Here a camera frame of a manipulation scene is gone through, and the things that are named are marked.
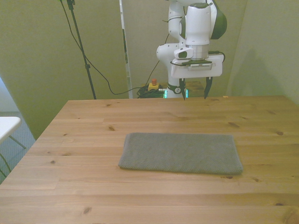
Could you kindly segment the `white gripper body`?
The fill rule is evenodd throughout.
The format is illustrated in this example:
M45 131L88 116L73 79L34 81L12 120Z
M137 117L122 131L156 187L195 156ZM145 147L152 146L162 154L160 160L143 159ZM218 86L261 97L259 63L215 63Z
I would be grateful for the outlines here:
M219 77L222 74L223 54L209 55L204 60L173 59L171 76L173 78Z

